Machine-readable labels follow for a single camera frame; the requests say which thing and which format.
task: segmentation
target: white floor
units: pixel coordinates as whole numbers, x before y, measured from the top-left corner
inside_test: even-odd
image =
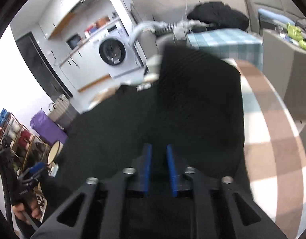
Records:
[[[92,99],[97,93],[101,92],[102,90],[106,88],[117,86],[124,82],[141,80],[143,79],[144,71],[145,71],[145,68],[141,68],[132,73],[121,76],[119,78],[109,79],[104,82],[101,82],[79,93],[78,96],[71,98],[70,102],[79,113],[83,113],[88,109],[90,102],[92,101]]]

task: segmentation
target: microwave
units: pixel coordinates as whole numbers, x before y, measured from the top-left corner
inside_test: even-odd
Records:
[[[82,40],[81,36],[79,34],[73,35],[71,38],[69,38],[66,43],[70,47],[71,50],[73,50],[76,46],[78,46],[78,43]]]

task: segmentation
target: blue object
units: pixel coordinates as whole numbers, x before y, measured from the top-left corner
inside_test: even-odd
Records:
[[[10,116],[10,112],[8,112],[6,109],[2,109],[1,116],[7,120]]]
[[[29,173],[35,174],[36,172],[38,172],[39,170],[41,170],[45,167],[46,167],[46,165],[43,162],[39,162],[29,169]]]
[[[0,127],[5,126],[6,124],[6,119],[4,119],[1,115],[0,115]]]
[[[284,24],[290,23],[291,25],[296,25],[295,22],[289,19],[288,17],[282,14],[277,14],[277,13],[262,9],[262,8],[258,9],[258,14],[260,14],[262,18],[267,19],[267,20],[278,20]]]
[[[171,145],[166,146],[166,153],[167,153],[167,162],[169,166],[169,173],[170,173],[170,180],[171,180],[171,187],[172,187],[172,196],[177,196],[177,175],[176,175],[176,167],[173,158],[173,150]]]
[[[145,168],[144,168],[144,193],[147,195],[149,192],[149,178],[152,158],[152,145],[148,144],[146,152]]]
[[[91,33],[95,32],[96,30],[97,30],[97,28],[96,28],[96,27],[93,27],[93,28],[91,28],[91,29],[89,30],[89,33],[91,34]]]

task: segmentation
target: blue checkered cloth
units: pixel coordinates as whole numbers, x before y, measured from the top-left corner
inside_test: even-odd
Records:
[[[205,50],[218,58],[242,59],[263,68],[263,45],[260,39],[237,28],[224,28],[187,35],[193,48]]]

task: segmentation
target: metal screw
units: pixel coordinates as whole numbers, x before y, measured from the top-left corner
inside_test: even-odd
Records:
[[[233,178],[230,177],[230,176],[225,176],[225,177],[222,177],[221,181],[222,181],[222,183],[230,184],[230,183],[232,183],[234,180],[233,180]]]
[[[99,180],[97,178],[93,178],[93,177],[87,178],[87,181],[86,181],[86,183],[91,184],[91,185],[95,185],[98,182],[99,182]]]
[[[185,169],[185,173],[193,174],[195,173],[195,169],[193,167],[187,167]]]
[[[135,169],[134,168],[130,168],[130,167],[124,168],[123,169],[123,173],[125,173],[125,174],[134,174],[135,173]]]

